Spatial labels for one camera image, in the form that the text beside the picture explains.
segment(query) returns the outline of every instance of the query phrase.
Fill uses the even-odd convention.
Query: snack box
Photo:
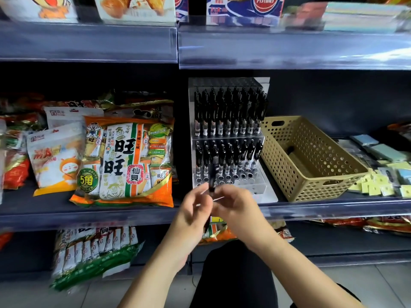
[[[0,7],[11,20],[78,22],[73,0],[0,0]]]
[[[174,0],[176,4],[176,18],[182,20],[188,16],[188,0]]]
[[[284,0],[207,0],[208,25],[278,25]]]
[[[105,22],[175,22],[174,0],[95,0]]]

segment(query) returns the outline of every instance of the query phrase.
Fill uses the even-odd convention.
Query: pen display stand
[[[205,182],[210,182],[212,179],[212,173],[216,174],[214,178],[214,185],[233,184],[241,188],[245,188],[254,194],[262,194],[267,188],[267,182],[262,175],[262,168],[257,160],[254,160],[254,152],[248,154],[248,159],[240,160],[238,165],[233,164],[231,166],[220,166],[218,156],[210,156],[210,163],[208,171],[205,172],[204,163],[200,167],[196,164],[196,147],[203,148],[205,144],[208,144],[209,148],[213,148],[214,144],[219,149],[223,144],[228,147],[231,144],[233,147],[236,145],[242,146],[246,144],[247,147],[254,142],[254,145],[264,144],[264,135],[262,133],[256,134],[253,131],[251,134],[245,132],[241,134],[239,131],[237,134],[233,132],[233,126],[230,132],[226,132],[226,126],[224,126],[222,135],[210,134],[204,135],[201,129],[200,134],[196,132],[195,116],[196,116],[196,104],[194,93],[196,91],[203,92],[206,90],[211,92],[212,88],[218,90],[223,88],[226,91],[228,88],[234,90],[235,88],[242,89],[250,88],[257,90],[261,89],[261,85],[254,80],[254,78],[190,78],[189,79],[189,115],[190,115],[190,134],[192,140],[192,181],[193,188],[201,185]]]

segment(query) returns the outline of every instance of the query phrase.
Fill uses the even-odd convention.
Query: tan plastic basket
[[[262,158],[288,201],[339,197],[367,168],[301,116],[265,117]]]

